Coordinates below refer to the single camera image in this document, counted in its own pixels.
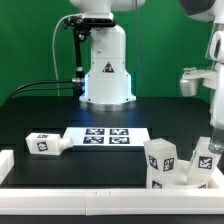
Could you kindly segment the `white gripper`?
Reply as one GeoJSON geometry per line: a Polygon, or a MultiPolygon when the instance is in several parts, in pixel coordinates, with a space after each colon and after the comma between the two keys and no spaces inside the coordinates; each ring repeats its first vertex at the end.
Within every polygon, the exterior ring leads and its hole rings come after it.
{"type": "Polygon", "coordinates": [[[213,33],[207,56],[215,62],[215,95],[211,106],[211,125],[213,126],[209,150],[215,154],[224,153],[224,31],[213,33]]]}

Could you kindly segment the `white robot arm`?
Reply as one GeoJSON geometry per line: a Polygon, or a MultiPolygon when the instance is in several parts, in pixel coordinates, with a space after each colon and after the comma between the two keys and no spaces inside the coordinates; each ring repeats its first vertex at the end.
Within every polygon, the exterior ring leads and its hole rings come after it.
{"type": "MultiPolygon", "coordinates": [[[[141,7],[146,0],[70,0],[79,10],[75,16],[75,38],[90,35],[91,68],[85,74],[84,103],[123,105],[134,101],[130,75],[125,68],[125,33],[119,27],[113,13],[141,7]]],[[[180,80],[182,94],[196,93],[197,81],[215,91],[211,105],[213,135],[209,150],[224,152],[224,0],[178,0],[185,14],[198,21],[213,24],[212,36],[206,56],[215,62],[212,70],[186,69],[180,80]]]]}

